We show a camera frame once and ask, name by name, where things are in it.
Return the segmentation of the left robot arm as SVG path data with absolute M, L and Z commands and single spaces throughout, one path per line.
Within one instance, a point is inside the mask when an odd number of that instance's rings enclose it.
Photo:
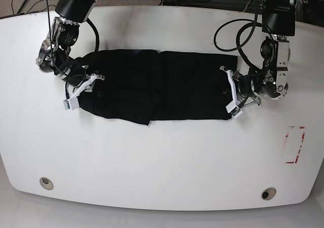
M 261 6 L 262 21 L 259 23 L 257 18 L 245 19 L 246 24 L 237 32 L 236 46 L 233 48 L 249 67 L 248 74 L 220 67 L 227 74 L 232 96 L 226 110 L 235 118 L 246 106 L 261 104 L 263 97 L 274 100 L 284 97 L 289 87 L 287 76 L 291 50 L 288 37 L 295 35 L 296 0 L 262 0 Z M 256 27 L 268 34 L 260 47 L 263 58 L 261 68 L 255 66 L 242 50 L 253 32 L 249 33 L 244 42 L 240 41 L 241 34 L 247 28 L 254 31 Z

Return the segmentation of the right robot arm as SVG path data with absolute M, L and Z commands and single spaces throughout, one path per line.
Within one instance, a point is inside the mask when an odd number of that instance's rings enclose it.
M 43 72 L 53 72 L 65 82 L 65 95 L 71 97 L 68 87 L 82 87 L 82 91 L 91 87 L 100 77 L 88 75 L 86 65 L 69 56 L 71 47 L 79 36 L 81 23 L 87 23 L 95 34 L 95 49 L 99 51 L 99 32 L 89 14 L 98 0 L 59 0 L 55 12 L 59 15 L 51 22 L 48 18 L 49 33 L 43 41 L 36 64 Z

